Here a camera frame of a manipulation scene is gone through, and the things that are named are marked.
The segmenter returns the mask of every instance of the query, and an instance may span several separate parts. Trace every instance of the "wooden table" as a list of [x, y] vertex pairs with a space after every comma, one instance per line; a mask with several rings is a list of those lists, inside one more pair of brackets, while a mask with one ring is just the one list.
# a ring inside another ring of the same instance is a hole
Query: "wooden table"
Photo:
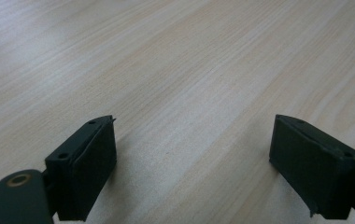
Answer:
[[355, 223], [268, 162], [275, 114], [355, 148], [355, 0], [0, 1], [0, 179], [108, 114], [87, 223]]

